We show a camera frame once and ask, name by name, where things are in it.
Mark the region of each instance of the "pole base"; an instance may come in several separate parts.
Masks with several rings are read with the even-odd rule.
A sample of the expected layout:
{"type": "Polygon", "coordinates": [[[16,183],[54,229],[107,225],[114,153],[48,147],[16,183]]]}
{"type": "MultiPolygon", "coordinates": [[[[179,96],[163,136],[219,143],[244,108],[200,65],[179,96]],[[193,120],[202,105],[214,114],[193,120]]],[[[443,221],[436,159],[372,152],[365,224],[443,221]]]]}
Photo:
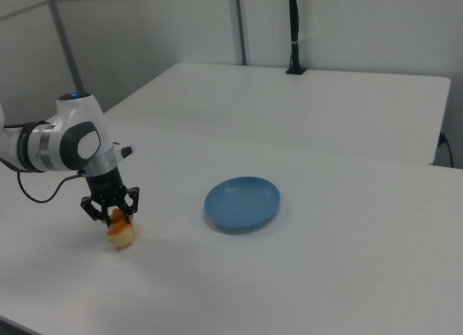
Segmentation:
{"type": "Polygon", "coordinates": [[[301,67],[300,64],[293,64],[286,70],[288,75],[301,75],[305,72],[305,68],[301,67]]]}

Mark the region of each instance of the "white table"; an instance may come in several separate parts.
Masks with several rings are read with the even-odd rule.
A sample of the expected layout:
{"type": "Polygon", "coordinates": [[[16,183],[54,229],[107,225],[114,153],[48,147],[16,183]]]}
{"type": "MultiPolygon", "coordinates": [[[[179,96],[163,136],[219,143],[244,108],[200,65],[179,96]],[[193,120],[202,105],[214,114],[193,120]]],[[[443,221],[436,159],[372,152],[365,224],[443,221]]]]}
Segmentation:
{"type": "Polygon", "coordinates": [[[240,140],[434,161],[450,80],[180,63],[107,115],[240,140]]]}
{"type": "MultiPolygon", "coordinates": [[[[0,166],[0,315],[42,334],[409,334],[463,328],[463,173],[111,123],[136,153],[136,239],[117,252],[80,209],[83,180],[49,204],[0,166]],[[280,211],[242,236],[203,200],[265,177],[280,211]]],[[[44,198],[64,175],[29,174],[44,198]]]]}

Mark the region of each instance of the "black cable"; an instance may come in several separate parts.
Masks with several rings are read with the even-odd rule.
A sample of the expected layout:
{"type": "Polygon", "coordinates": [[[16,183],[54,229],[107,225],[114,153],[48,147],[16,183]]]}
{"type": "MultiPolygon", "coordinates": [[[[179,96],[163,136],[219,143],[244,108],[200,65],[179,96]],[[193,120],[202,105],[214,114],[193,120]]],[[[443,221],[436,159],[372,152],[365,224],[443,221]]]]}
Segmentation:
{"type": "Polygon", "coordinates": [[[63,180],[59,183],[59,185],[58,185],[58,187],[56,188],[56,190],[55,190],[55,192],[53,193],[53,195],[52,195],[51,197],[49,197],[48,199],[46,199],[46,200],[37,200],[37,199],[34,199],[32,196],[30,196],[30,195],[26,192],[26,190],[25,190],[24,187],[22,186],[22,182],[21,182],[21,172],[18,172],[18,173],[17,173],[17,183],[20,185],[20,188],[21,188],[22,192],[24,193],[24,195],[27,196],[27,198],[29,198],[29,200],[32,200],[34,203],[47,203],[47,202],[53,200],[53,198],[55,197],[55,195],[58,193],[59,188],[61,188],[61,186],[62,186],[65,182],[70,181],[70,180],[72,180],[72,179],[79,178],[79,177],[83,177],[83,174],[82,174],[82,173],[78,173],[78,174],[76,174],[76,175],[74,175],[74,176],[66,177],[65,179],[63,179],[63,180]]]}
{"type": "Polygon", "coordinates": [[[447,144],[447,148],[449,149],[450,167],[451,167],[451,168],[454,168],[454,157],[453,157],[452,154],[451,154],[450,143],[449,143],[449,140],[447,140],[447,137],[445,137],[445,141],[446,141],[446,144],[447,144]]]}
{"type": "Polygon", "coordinates": [[[17,127],[24,127],[24,124],[4,125],[5,129],[16,129],[17,127]]]}
{"type": "Polygon", "coordinates": [[[447,136],[445,133],[441,132],[439,135],[439,140],[437,142],[437,146],[441,146],[443,144],[447,144],[447,148],[449,149],[449,155],[450,155],[450,167],[454,168],[454,156],[451,153],[451,148],[450,148],[450,143],[449,140],[447,140],[447,136]]]}

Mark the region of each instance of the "power cord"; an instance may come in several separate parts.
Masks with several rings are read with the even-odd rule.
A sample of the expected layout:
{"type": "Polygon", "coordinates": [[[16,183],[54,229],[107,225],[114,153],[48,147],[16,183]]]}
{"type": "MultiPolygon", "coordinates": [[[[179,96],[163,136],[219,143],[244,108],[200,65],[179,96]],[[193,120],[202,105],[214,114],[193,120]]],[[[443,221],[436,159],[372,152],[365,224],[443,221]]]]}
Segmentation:
{"type": "Polygon", "coordinates": [[[48,199],[46,200],[37,200],[35,198],[33,198],[32,196],[30,196],[27,192],[26,192],[26,189],[24,189],[24,187],[22,186],[22,182],[21,182],[21,172],[18,172],[17,173],[17,183],[20,185],[20,188],[21,188],[21,191],[24,193],[24,195],[27,196],[27,198],[29,200],[32,200],[34,203],[47,203],[49,201],[52,201],[53,198],[56,196],[56,194],[58,194],[58,191],[59,191],[59,188],[61,188],[61,186],[67,182],[67,181],[70,181],[72,179],[76,179],[76,178],[80,178],[80,177],[83,177],[84,174],[83,174],[83,171],[79,171],[76,175],[74,176],[70,176],[70,177],[66,177],[64,178],[58,185],[58,187],[56,188],[55,192],[53,193],[53,195],[51,197],[49,197],[48,199]]]}
{"type": "Polygon", "coordinates": [[[452,153],[451,153],[450,143],[449,143],[449,140],[447,140],[446,134],[441,132],[440,135],[439,135],[439,140],[437,142],[437,146],[440,147],[444,143],[447,145],[447,148],[449,149],[450,167],[453,168],[454,167],[454,157],[452,156],[452,153]]]}

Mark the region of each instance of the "bread roll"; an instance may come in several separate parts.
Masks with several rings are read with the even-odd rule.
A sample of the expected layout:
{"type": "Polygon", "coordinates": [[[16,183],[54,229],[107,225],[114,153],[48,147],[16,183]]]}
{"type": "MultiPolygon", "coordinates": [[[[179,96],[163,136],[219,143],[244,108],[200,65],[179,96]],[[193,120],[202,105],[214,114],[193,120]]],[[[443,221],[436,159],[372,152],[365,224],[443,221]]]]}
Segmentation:
{"type": "Polygon", "coordinates": [[[132,225],[125,221],[124,213],[120,209],[115,208],[109,218],[111,219],[107,232],[109,242],[114,247],[130,245],[133,241],[133,228],[132,225]]]}

